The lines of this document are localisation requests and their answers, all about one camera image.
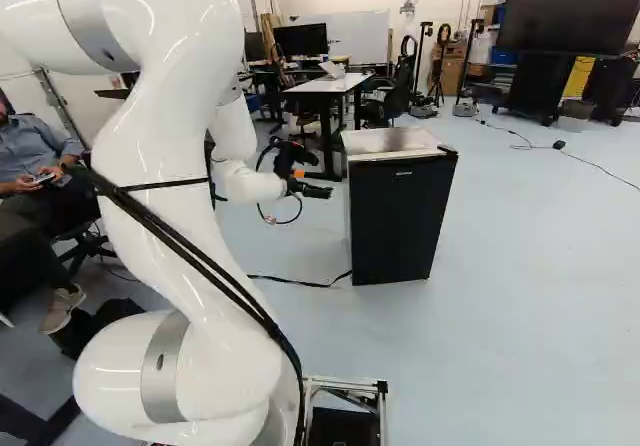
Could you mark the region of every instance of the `black strap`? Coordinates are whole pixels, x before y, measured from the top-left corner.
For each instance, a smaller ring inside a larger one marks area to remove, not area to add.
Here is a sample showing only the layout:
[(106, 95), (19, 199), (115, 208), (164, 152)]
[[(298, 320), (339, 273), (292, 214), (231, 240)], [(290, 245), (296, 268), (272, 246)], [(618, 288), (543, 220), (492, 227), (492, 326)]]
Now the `black strap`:
[(261, 274), (250, 274), (249, 278), (250, 279), (267, 279), (269, 281), (275, 281), (277, 283), (299, 284), (301, 286), (309, 286), (311, 288), (330, 288), (331, 286), (336, 284), (341, 279), (344, 279), (347, 276), (351, 275), (351, 273), (352, 273), (352, 271), (347, 271), (346, 273), (341, 274), (336, 279), (331, 281), (331, 283), (329, 283), (329, 284), (311, 283), (311, 282), (308, 282), (308, 281), (296, 281), (295, 279), (283, 279), (283, 278), (278, 278), (276, 276), (263, 276)]
[(164, 183), (138, 184), (135, 186), (122, 186), (118, 189), (123, 193), (131, 193), (133, 191), (146, 191), (148, 189), (175, 188), (177, 186), (190, 186), (192, 184), (200, 184), (209, 182), (209, 178), (182, 179), (180, 181), (166, 181)]

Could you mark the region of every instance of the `large tv screen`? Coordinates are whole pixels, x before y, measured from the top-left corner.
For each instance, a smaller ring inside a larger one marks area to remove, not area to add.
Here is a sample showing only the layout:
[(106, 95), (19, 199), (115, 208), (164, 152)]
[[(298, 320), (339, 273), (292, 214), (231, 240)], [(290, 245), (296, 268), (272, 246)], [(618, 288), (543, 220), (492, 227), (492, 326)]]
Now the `large tv screen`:
[(640, 0), (507, 0), (497, 47), (615, 56), (639, 8)]

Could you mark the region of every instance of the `tripod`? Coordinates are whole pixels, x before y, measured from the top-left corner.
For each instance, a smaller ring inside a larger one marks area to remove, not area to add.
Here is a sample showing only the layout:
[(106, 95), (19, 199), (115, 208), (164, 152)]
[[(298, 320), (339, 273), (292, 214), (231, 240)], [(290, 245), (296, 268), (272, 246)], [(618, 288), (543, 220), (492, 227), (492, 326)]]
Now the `tripod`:
[(436, 107), (440, 107), (440, 100), (442, 100), (442, 105), (444, 106), (444, 89), (442, 88), (442, 67), (444, 66), (444, 52), (447, 49), (448, 41), (444, 42), (440, 45), (440, 65), (434, 68), (432, 73), (433, 84), (429, 88), (429, 92), (427, 93), (427, 97), (430, 98), (433, 96), (433, 104)]

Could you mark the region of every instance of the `stainless steel top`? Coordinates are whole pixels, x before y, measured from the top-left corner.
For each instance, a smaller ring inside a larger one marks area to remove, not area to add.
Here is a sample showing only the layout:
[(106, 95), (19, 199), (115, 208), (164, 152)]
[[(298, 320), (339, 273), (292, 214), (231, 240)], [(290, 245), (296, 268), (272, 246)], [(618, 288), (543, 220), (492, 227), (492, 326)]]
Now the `stainless steel top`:
[(342, 133), (348, 161), (444, 156), (440, 142), (424, 126), (361, 129)]

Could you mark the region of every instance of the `shelf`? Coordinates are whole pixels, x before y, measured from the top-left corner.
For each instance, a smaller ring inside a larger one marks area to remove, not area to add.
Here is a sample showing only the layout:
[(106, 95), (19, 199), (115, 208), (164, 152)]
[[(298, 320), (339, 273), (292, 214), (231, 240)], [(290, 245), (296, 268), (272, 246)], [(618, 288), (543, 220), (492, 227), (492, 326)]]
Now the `shelf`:
[(506, 84), (496, 84), (493, 82), (482, 82), (482, 81), (465, 81), (464, 83), (465, 86), (492, 86), (494, 88), (500, 88), (504, 91), (509, 91), (510, 86), (506, 85)]

